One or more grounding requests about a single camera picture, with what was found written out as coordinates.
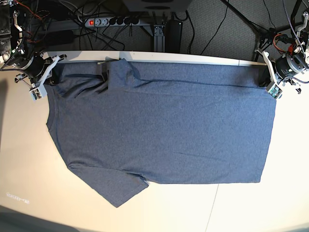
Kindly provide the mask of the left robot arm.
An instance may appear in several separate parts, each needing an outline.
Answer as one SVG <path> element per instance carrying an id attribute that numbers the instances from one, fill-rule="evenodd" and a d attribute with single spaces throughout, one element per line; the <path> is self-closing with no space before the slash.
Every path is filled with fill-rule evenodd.
<path id="1" fill-rule="evenodd" d="M 269 58 L 269 53 L 263 49 L 256 49 L 256 53 L 263 57 L 267 66 L 264 77 L 260 79 L 260 87 L 265 87 L 268 94 L 278 100 L 284 89 L 296 90 L 301 93 L 301 85 L 308 84 L 308 80 L 301 80 L 298 75 L 309 71 L 309 9 L 302 12 L 300 25 L 295 22 L 301 1 L 295 2 L 292 13 L 286 8 L 286 1 L 282 2 L 284 14 L 288 22 L 291 36 L 275 32 L 271 37 L 271 45 L 281 54 L 276 60 Z"/>

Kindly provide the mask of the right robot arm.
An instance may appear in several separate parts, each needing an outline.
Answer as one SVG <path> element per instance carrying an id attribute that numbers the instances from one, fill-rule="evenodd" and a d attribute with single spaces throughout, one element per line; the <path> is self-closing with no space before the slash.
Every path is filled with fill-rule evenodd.
<path id="1" fill-rule="evenodd" d="M 60 9 L 52 0 L 0 2 L 1 72 L 17 72 L 14 81 L 23 81 L 31 88 L 59 83 L 55 72 L 48 70 L 53 58 L 43 54 L 52 41 L 48 29 Z"/>

